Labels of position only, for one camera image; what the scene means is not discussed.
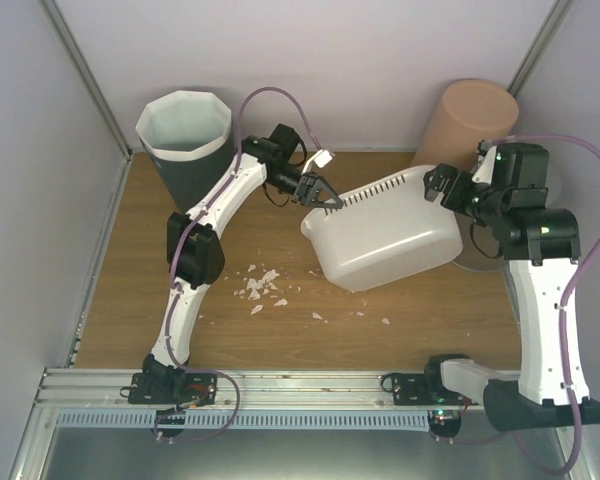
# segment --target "dark gray trash bin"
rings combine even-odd
[[[149,103],[136,132],[182,212],[204,198],[234,156],[231,110],[212,93],[179,90]]]

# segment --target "white wall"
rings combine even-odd
[[[220,96],[234,112],[255,88],[288,89],[323,143],[418,145],[442,90],[511,81],[553,0],[58,0],[127,142],[144,105],[175,89]],[[300,129],[266,94],[245,131]]]
[[[32,0],[0,0],[0,479],[60,366],[122,159]]]
[[[600,0],[576,2],[519,98],[526,133],[567,133],[600,148]],[[588,252],[600,234],[600,164],[579,147],[547,145],[564,181],[562,206],[576,214]],[[582,282],[576,306],[583,367],[600,400],[600,259]],[[600,427],[588,427],[600,471]]]

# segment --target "orange cylinder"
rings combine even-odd
[[[470,170],[480,140],[509,134],[518,104],[504,88],[462,80],[444,91],[411,166],[447,163]]]

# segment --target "wooden table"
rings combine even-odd
[[[344,193],[406,168],[410,159],[407,153],[342,153],[322,173]],[[137,155],[76,367],[140,368],[167,302],[166,221],[174,210],[154,166]],[[520,339],[501,274],[448,264],[350,293],[322,277],[299,229],[307,213],[293,204],[277,208],[261,190],[237,212],[222,237],[225,270],[194,329],[192,366],[420,370],[432,354],[462,352],[490,367],[519,368]],[[247,273],[250,265],[257,268]],[[283,293],[257,301],[234,295],[245,289],[245,278],[271,269],[281,274],[274,283]],[[288,305],[274,307],[281,298]],[[263,309],[251,315],[256,304]]]

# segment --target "white plastic container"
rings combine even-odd
[[[460,254],[454,214],[439,200],[424,199],[422,179],[432,168],[408,168],[341,195],[340,210],[315,209],[305,217],[302,233],[327,280],[347,290],[368,290]]]

